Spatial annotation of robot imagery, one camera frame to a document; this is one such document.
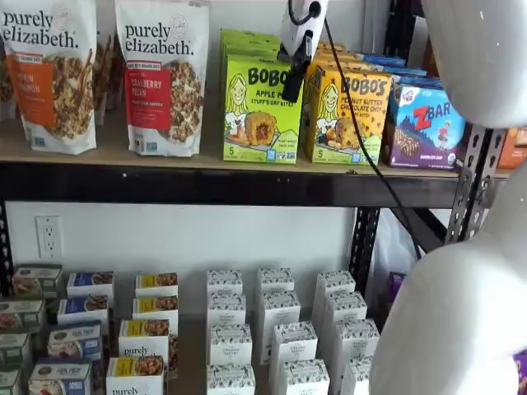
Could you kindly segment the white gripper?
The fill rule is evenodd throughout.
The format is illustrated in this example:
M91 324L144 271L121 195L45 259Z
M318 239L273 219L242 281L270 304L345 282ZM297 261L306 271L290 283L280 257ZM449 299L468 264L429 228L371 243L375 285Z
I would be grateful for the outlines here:
M290 62L290 72L283 82L282 98L296 103L310 66L328 9L328 0L287 1L281 28L279 59Z

